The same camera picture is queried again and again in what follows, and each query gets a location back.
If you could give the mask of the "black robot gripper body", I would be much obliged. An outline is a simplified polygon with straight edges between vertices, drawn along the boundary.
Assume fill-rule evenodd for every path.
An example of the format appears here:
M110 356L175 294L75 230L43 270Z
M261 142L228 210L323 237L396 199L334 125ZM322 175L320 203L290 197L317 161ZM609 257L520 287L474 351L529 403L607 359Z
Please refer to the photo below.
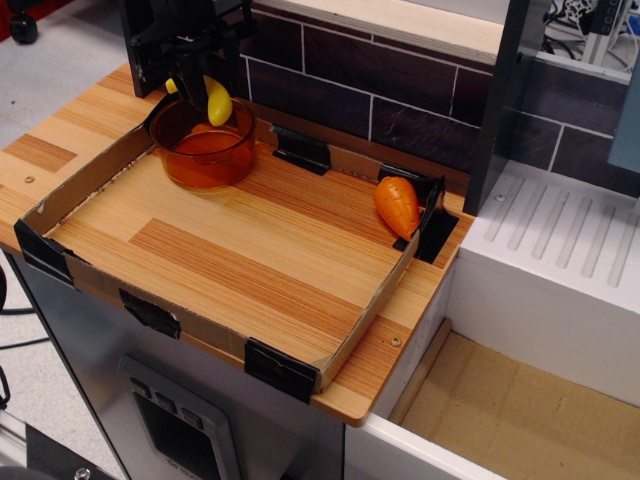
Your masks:
M167 69L179 53L239 56L257 31L249 1L129 1L127 51L137 70Z

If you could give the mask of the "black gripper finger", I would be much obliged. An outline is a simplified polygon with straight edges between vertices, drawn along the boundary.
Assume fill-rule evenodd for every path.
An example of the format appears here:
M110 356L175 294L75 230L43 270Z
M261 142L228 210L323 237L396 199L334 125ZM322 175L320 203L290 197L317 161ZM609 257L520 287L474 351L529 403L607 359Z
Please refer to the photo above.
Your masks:
M214 78L226 88L231 97L235 97L240 78L239 40L235 34L221 35L215 58Z
M199 111L206 109L208 96L203 71L195 53L184 50L172 53L172 79L184 100Z

